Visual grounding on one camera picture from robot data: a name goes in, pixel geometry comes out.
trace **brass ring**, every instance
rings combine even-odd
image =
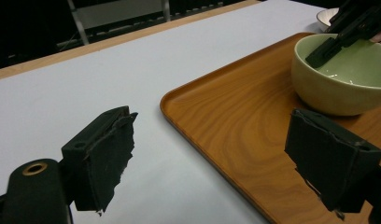
[[[43,161],[39,161],[39,162],[35,162],[33,164],[28,165],[22,171],[22,174],[23,175],[37,175],[43,172],[44,170],[46,170],[46,168],[48,168],[48,165]]]

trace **white tabletop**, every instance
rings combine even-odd
[[[106,212],[75,223],[267,223],[163,117],[170,90],[300,32],[322,8],[269,0],[0,79],[0,195],[10,173],[61,147],[102,112],[138,112],[134,157]]]

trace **white table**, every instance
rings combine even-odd
[[[322,8],[269,0],[0,79],[0,195],[10,173],[61,147],[102,112],[128,105],[135,149],[99,217],[75,223],[267,223],[163,117],[170,90],[300,32]]]

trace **green bowl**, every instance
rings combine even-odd
[[[359,40],[314,69],[305,58],[332,34],[310,35],[294,49],[291,79],[301,99],[337,116],[362,114],[381,105],[381,44]]]

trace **wooden tray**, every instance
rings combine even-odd
[[[168,92],[161,110],[247,199],[274,223],[343,223],[294,170],[284,152],[290,112],[307,108],[290,81],[297,34]],[[381,107],[333,118],[381,148]],[[346,214],[368,223],[371,206]]]

